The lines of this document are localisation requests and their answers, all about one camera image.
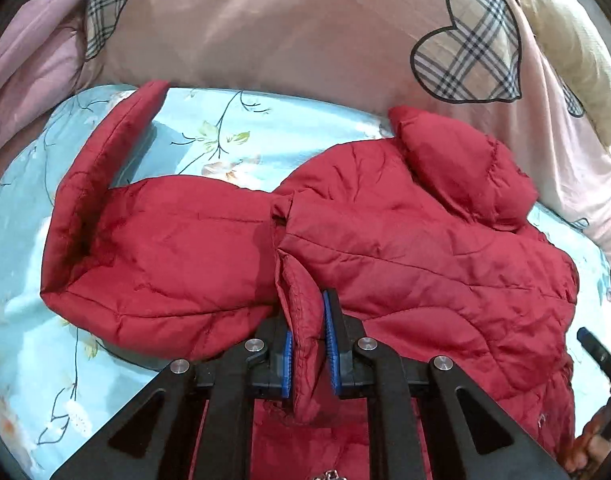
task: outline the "black metal bracket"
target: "black metal bracket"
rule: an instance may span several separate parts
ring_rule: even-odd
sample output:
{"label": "black metal bracket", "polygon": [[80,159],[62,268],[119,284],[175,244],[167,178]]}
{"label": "black metal bracket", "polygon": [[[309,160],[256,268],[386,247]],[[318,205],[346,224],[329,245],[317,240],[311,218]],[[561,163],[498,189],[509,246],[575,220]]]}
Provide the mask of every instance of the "black metal bracket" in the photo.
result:
{"label": "black metal bracket", "polygon": [[52,480],[186,480],[195,455],[196,480],[247,479],[254,400],[289,397],[291,352],[277,317],[216,360],[173,361]]}
{"label": "black metal bracket", "polygon": [[[450,357],[402,358],[344,315],[335,291],[323,298],[332,387],[367,402],[371,480],[426,480],[421,428],[435,480],[569,478]],[[611,378],[596,343],[586,346]],[[172,362],[52,480],[248,480],[254,402],[289,404],[291,353],[277,317],[218,359]],[[611,480],[611,454],[597,475]]]}
{"label": "black metal bracket", "polygon": [[416,400],[435,480],[564,480],[567,473],[447,356],[402,358],[365,337],[324,292],[332,384],[367,399],[371,480],[425,480]]}

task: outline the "floral print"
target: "floral print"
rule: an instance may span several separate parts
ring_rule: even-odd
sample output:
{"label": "floral print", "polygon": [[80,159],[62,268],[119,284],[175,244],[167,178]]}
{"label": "floral print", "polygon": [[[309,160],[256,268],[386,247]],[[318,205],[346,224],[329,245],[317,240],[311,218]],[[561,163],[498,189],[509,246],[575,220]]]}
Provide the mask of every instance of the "floral print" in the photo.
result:
{"label": "floral print", "polygon": [[252,175],[253,167],[258,165],[260,156],[242,158],[238,162],[214,162],[206,164],[201,170],[202,176],[223,180],[239,187],[259,189],[260,180]]}
{"label": "floral print", "polygon": [[0,437],[25,471],[30,471],[34,461],[31,452],[36,447],[29,439],[16,413],[5,396],[0,394]]}
{"label": "floral print", "polygon": [[[97,87],[63,102],[0,181],[0,433],[33,480],[49,480],[156,375],[112,357],[103,341],[50,312],[39,297],[41,254],[58,184],[94,127],[133,91],[127,85]],[[170,89],[121,182],[182,173],[272,191],[330,146],[391,136],[387,120],[331,104],[247,91]],[[531,221],[574,257],[583,289],[577,316],[600,335],[596,325],[605,291],[596,284],[601,276],[609,280],[600,250],[545,211],[535,210]],[[585,364],[582,350],[573,350],[570,334],[570,349],[581,360],[572,380],[577,414],[594,414],[607,398],[596,393],[601,372]],[[583,384],[592,384],[591,391],[583,392]],[[588,418],[582,414],[579,420]]]}

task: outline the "pink blanket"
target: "pink blanket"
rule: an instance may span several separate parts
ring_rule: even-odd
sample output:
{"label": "pink blanket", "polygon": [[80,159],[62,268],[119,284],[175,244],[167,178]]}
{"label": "pink blanket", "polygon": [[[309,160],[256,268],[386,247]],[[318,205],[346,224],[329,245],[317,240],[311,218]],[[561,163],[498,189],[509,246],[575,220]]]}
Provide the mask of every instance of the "pink blanket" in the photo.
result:
{"label": "pink blanket", "polygon": [[0,149],[72,94],[83,62],[84,0],[30,0],[0,38]]}

